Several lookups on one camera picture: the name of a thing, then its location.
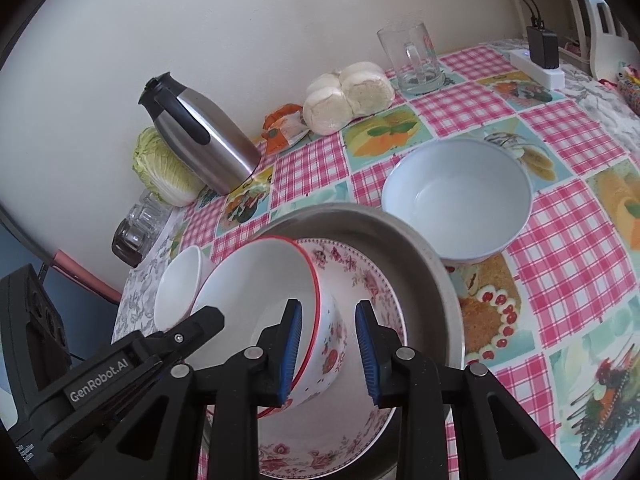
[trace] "red rim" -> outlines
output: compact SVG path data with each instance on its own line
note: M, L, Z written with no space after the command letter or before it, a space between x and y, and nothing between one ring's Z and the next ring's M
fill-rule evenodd
M316 345L316 339L318 338L318 329L320 327L320 285L318 283L318 275L316 274L316 269L314 268L313 263L311 262L311 258L309 257L308 254L306 254L306 251L300 247L297 243L295 243L293 240L290 240L289 238L285 238L283 236L276 236L276 235L268 235L268 236L261 236L259 238L257 238L256 240L251 240L250 242L244 244L242 247L244 247L245 245L248 245L252 242L257 242L258 240L269 240L269 239L274 239L274 240L282 240L284 242L286 242L287 244L292 245L293 247L296 248L296 250L302 254L303 258L306 261L306 264L309 266L309 271L311 272L311 277L314 280L314 290L316 293L316 314L315 314L315 318L314 318L314 329L313 332L311 333L311 341L309 342L309 346L306 349L306 354L305 354L305 358L302 360L302 364L300 365L300 370L298 370L298 373L296 374L296 376L293 378L293 381L291 383L291 389L293 390L293 388L295 388L296 384L298 384L298 382L300 381L300 377L302 377L302 374L304 373L305 369L306 369L306 365L309 362L309 359L311 359L311 354L312 354L312 350L314 348L314 346ZM260 413L258 413L258 418L261 418L265 415L269 415L269 413L271 413L273 410L275 410L275 408L266 408L263 411L261 411Z

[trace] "gray floral cloth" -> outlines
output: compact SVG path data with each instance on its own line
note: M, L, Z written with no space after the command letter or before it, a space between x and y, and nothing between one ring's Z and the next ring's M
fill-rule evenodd
M488 47L509 58L509 51L526 48L522 40L501 40L486 43ZM565 74L565 95L573 98L592 119L628 149L640 161L640 118L629 108L622 96L608 90L575 66L562 62ZM136 269L132 269L124 286L118 316L113 329L116 341L133 330L144 335L156 332L154 302L160 277L169 263L172 241L184 219L186 208L174 210L158 241Z

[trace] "red-rimmed bowl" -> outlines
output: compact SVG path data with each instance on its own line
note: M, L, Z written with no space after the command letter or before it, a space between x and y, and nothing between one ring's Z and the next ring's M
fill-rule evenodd
M196 370L224 363L255 345L262 329L278 324L289 299L302 304L302 334L286 408L326 389L335 374L323 377L332 327L341 323L334 298L321 282L308 254L288 238L267 236L251 241L222 261L204 283L191 313L215 306L225 328L185 362ZM258 417L273 408L259 408Z

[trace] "white wall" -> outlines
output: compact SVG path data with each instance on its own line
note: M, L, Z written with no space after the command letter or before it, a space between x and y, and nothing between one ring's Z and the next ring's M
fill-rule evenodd
M253 136L320 73L388 67L376 31L409 12L440 52L518 30L511 0L47 0L0 72L0 202L122 288L111 237L143 189L130 154L151 76L171 70Z

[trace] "black power adapter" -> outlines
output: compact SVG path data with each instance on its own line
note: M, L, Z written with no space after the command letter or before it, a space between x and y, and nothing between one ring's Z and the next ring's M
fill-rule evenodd
M527 27L529 40L529 56L531 60L542 68L558 68L558 35L548 28Z

